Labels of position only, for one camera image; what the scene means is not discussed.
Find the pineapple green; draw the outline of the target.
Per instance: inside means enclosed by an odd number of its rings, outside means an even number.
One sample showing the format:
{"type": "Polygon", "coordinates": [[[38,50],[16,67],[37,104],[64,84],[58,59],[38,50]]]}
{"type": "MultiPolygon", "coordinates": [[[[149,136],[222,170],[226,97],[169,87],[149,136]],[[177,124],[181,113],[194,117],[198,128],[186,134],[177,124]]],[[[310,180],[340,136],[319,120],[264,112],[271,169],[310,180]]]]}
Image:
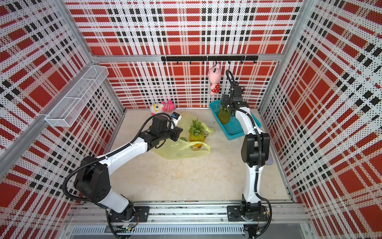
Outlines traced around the pineapple green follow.
{"type": "Polygon", "coordinates": [[[222,125],[228,124],[231,119],[231,110],[221,106],[218,112],[218,119],[222,125]]]}

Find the yellow-green plastic bag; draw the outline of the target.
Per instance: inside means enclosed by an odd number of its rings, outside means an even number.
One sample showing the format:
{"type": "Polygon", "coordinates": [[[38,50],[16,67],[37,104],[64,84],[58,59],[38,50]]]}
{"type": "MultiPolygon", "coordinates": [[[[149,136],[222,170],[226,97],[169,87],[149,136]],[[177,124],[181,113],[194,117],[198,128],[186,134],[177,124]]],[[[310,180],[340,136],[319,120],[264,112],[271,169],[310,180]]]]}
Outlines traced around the yellow-green plastic bag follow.
{"type": "Polygon", "coordinates": [[[204,122],[202,122],[197,116],[181,112],[181,120],[178,122],[178,127],[183,129],[183,132],[180,134],[179,139],[174,142],[168,140],[158,149],[154,149],[154,152],[165,159],[185,159],[185,158],[196,158],[206,156],[211,153],[211,147],[208,145],[210,136],[214,133],[214,129],[208,127],[204,122]],[[208,134],[205,142],[190,142],[189,129],[192,125],[192,120],[199,119],[202,123],[205,132],[208,134]]]}

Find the pineapple front yellow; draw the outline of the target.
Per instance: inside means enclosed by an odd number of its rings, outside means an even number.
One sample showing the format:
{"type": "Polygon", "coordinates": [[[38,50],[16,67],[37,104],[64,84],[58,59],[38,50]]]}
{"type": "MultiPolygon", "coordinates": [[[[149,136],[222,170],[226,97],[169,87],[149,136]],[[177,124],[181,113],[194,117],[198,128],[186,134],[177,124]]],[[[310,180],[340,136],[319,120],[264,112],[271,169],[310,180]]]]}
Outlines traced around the pineapple front yellow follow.
{"type": "Polygon", "coordinates": [[[205,129],[199,119],[192,120],[192,125],[189,129],[189,138],[190,142],[205,142],[208,134],[205,132],[205,129]]]}

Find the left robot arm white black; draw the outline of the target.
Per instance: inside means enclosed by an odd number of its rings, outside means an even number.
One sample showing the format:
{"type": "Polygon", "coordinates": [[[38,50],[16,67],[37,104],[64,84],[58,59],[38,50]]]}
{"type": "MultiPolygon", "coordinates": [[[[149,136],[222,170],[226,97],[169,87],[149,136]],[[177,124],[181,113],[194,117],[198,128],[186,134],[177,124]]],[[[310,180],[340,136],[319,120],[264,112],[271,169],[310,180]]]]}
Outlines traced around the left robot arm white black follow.
{"type": "Polygon", "coordinates": [[[130,142],[106,154],[85,157],[64,179],[64,195],[75,201],[92,202],[125,220],[131,219],[136,214],[133,203],[112,189],[110,176],[133,158],[161,147],[167,139],[176,142],[183,131],[177,126],[181,118],[176,112],[152,115],[130,142]]]}

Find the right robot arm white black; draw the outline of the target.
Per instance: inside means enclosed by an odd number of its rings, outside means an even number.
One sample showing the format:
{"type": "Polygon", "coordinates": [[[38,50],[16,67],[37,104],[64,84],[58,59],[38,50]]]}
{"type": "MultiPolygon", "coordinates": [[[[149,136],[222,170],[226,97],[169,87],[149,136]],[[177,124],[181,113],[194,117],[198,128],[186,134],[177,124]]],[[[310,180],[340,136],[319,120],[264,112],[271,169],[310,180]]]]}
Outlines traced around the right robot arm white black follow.
{"type": "Polygon", "coordinates": [[[249,220],[261,214],[262,201],[265,201],[260,196],[260,182],[270,155],[270,136],[257,126],[249,104],[243,100],[244,88],[235,81],[230,70],[225,73],[230,83],[230,93],[222,96],[221,105],[233,113],[244,132],[241,157],[246,164],[246,185],[240,210],[242,217],[249,220]]]}

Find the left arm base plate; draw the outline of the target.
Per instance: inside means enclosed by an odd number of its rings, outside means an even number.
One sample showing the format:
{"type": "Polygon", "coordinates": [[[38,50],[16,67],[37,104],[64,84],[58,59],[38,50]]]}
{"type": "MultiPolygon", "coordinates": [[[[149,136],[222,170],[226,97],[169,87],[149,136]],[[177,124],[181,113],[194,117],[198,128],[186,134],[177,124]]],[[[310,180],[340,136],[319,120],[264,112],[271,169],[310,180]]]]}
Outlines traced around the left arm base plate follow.
{"type": "Polygon", "coordinates": [[[108,218],[112,223],[145,223],[149,216],[148,206],[129,206],[122,213],[110,210],[108,218]]]}

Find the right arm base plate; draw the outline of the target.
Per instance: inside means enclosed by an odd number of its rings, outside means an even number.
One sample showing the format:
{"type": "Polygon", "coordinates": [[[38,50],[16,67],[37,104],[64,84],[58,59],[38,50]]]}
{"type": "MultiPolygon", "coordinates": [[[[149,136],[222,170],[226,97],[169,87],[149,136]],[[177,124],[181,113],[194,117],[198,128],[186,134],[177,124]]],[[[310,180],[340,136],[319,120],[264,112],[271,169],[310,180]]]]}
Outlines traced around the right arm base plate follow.
{"type": "Polygon", "coordinates": [[[268,211],[265,206],[244,210],[240,206],[227,206],[227,218],[230,222],[266,222],[268,211]]]}

